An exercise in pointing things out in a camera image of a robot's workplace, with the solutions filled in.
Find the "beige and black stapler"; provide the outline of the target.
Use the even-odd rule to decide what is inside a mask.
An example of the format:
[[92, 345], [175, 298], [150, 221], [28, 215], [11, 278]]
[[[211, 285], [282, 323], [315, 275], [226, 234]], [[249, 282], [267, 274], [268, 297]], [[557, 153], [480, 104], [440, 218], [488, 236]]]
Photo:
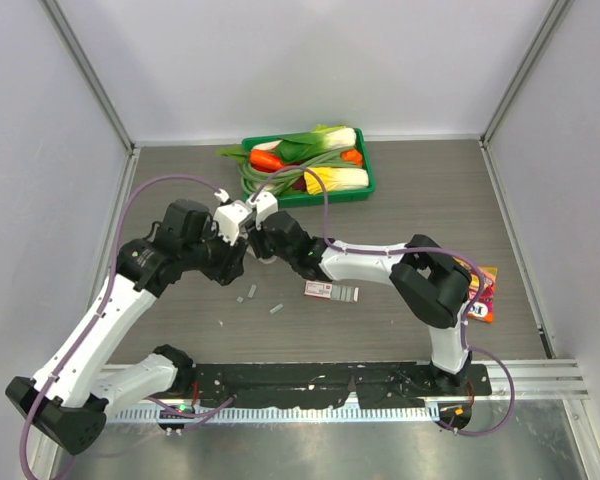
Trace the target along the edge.
[[247, 254], [250, 255], [251, 257], [253, 257], [255, 260], [259, 261], [260, 263], [264, 264], [264, 265], [270, 265], [273, 262], [276, 261], [276, 257], [275, 256], [271, 256], [269, 258], [262, 258], [260, 256], [258, 256], [255, 251], [253, 250], [252, 247], [248, 247], [247, 248]]

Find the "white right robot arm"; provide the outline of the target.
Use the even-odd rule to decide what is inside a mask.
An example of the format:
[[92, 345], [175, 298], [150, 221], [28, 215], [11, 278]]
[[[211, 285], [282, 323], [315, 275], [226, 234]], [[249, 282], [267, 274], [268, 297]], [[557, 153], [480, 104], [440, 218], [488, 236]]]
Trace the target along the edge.
[[471, 274], [430, 237], [417, 234], [387, 247], [347, 244], [309, 235], [286, 211], [250, 220], [246, 234], [258, 258], [279, 258], [307, 281], [356, 280], [395, 288], [429, 329], [435, 389], [452, 395], [468, 383]]

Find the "red white staple box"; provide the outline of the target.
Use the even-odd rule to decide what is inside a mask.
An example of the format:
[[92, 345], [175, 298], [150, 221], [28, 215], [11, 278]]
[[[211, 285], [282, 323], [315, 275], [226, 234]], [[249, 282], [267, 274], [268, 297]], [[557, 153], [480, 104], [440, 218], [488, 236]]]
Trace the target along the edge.
[[304, 295], [319, 299], [356, 303], [359, 300], [359, 288], [327, 282], [306, 281]]

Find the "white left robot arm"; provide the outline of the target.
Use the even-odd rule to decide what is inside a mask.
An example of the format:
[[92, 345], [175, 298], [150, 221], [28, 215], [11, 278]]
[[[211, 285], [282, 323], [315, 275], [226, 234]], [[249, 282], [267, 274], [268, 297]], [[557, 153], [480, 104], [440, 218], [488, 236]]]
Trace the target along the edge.
[[157, 393], [185, 397], [195, 364], [170, 345], [106, 379], [98, 375], [135, 322], [184, 273], [199, 271], [220, 285], [243, 274], [241, 228], [251, 214], [241, 201], [215, 211], [192, 200], [171, 203], [148, 236], [120, 248], [112, 276], [70, 337], [33, 377], [15, 377], [8, 399], [40, 432], [79, 455], [128, 406]]

